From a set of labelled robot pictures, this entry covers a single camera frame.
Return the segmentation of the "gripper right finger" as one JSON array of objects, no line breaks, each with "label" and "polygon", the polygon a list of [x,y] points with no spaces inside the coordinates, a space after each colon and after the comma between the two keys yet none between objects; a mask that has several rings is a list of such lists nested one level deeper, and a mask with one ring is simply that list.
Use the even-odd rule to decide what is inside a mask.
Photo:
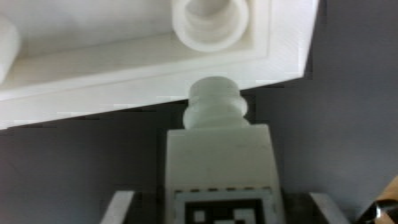
[{"label": "gripper right finger", "polygon": [[330,196],[315,192],[310,192],[308,196],[321,215],[321,224],[351,224]]}]

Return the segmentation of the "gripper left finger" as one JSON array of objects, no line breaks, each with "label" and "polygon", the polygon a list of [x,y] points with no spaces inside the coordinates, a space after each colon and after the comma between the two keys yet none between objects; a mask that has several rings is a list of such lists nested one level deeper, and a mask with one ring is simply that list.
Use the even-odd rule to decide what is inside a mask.
[{"label": "gripper left finger", "polygon": [[132,195],[132,191],[116,191],[113,193],[99,224],[124,223],[129,205],[132,201]]}]

